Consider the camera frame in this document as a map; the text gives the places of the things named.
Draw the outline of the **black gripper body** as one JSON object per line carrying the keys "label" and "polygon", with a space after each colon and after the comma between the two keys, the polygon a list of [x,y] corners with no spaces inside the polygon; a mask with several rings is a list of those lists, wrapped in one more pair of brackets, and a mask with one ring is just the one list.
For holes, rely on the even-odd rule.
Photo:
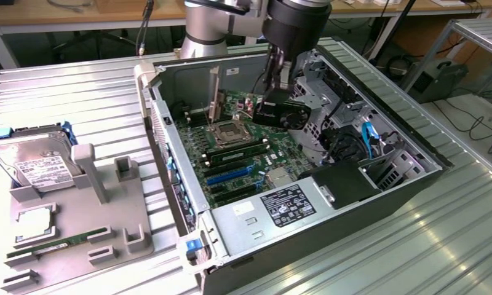
{"label": "black gripper body", "polygon": [[329,1],[269,1],[261,33],[285,61],[313,49],[330,15]]}

